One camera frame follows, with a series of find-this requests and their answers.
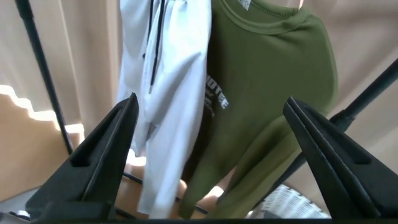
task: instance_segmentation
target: white jacket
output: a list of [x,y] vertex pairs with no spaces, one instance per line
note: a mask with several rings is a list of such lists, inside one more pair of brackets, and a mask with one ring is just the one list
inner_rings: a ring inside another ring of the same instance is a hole
[[137,94],[140,115],[133,138],[133,149],[137,147],[134,150],[138,153],[145,150],[147,156],[138,212],[147,213],[150,218],[170,215],[185,161],[199,132],[211,29],[210,0],[165,0],[151,86],[160,7],[156,5],[154,10],[146,47]]

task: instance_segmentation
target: clothing rack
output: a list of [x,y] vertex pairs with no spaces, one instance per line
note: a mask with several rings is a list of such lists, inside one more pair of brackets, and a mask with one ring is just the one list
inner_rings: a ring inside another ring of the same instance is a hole
[[[39,35],[34,23],[34,17],[32,10],[30,8],[29,0],[15,0],[20,17],[24,21],[24,25],[29,36],[30,43],[32,45],[33,51],[37,63],[39,64],[40,72],[44,80],[47,93],[49,94],[50,102],[52,104],[53,110],[57,116],[57,122],[60,126],[63,139],[69,154],[73,152],[72,144],[68,137],[65,129],[65,120],[63,118],[62,110],[55,92],[55,88],[50,76],[49,68],[45,60],[45,55],[42,50]],[[334,115],[330,121],[335,124],[339,130],[346,131],[350,124],[355,120],[355,117],[367,107],[377,96],[379,96],[386,88],[388,88],[396,79],[398,78],[398,60],[396,60],[385,72],[383,72],[372,84],[370,84],[357,99],[355,99],[345,110],[340,111],[338,114]],[[279,178],[275,183],[274,189],[283,183],[290,175],[292,175],[303,163],[305,162],[305,156],[301,153],[292,165],[285,171],[285,173]],[[141,180],[136,177],[124,173],[124,176],[130,178],[136,182]],[[122,216],[131,218],[131,215],[120,209],[116,209],[116,212]]]

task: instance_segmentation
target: curtain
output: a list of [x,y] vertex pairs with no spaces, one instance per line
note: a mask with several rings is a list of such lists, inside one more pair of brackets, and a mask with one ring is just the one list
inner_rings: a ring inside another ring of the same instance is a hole
[[[299,0],[267,1],[299,5]],[[83,124],[87,135],[112,108],[116,97],[122,44],[118,1],[30,3],[66,123]],[[304,0],[304,7],[324,22],[336,58],[340,87],[331,116],[347,107],[398,58],[398,2]],[[14,1],[0,1],[0,12],[0,85],[13,87],[19,98],[28,98],[35,111],[51,110]],[[396,172],[397,95],[395,83],[362,111],[346,132]],[[308,165],[287,185],[325,208]]]

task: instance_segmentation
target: olive green sweatshirt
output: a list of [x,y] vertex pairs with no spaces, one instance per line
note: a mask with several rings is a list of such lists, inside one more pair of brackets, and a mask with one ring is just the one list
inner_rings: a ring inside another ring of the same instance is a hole
[[328,34],[308,9],[252,0],[213,0],[203,120],[183,173],[180,215],[229,171],[235,173],[209,218],[243,218],[300,152],[285,118],[287,98],[325,114],[338,81]]

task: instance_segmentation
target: white label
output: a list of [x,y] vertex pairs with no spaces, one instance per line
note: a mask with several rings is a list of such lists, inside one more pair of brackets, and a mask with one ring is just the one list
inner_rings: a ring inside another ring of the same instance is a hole
[[245,10],[249,10],[251,0],[238,0]]

